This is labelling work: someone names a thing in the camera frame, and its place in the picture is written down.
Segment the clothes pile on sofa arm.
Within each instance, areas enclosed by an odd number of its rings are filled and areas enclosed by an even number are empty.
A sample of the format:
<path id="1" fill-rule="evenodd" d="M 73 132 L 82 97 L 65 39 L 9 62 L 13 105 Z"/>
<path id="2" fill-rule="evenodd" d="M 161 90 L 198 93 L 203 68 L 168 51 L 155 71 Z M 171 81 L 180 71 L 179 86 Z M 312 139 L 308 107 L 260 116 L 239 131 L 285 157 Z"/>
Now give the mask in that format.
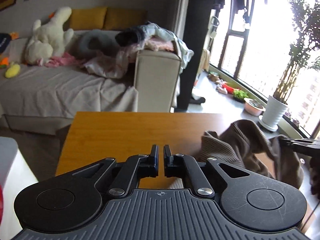
<path id="1" fill-rule="evenodd" d="M 141 50 L 176 53 L 182 61 L 180 64 L 182 72 L 194 55 L 176 34 L 151 22 L 127 28 L 119 32 L 114 39 L 119 46 L 114 56 L 98 52 L 95 57 L 84 63 L 83 67 L 89 74 L 122 79 Z"/>

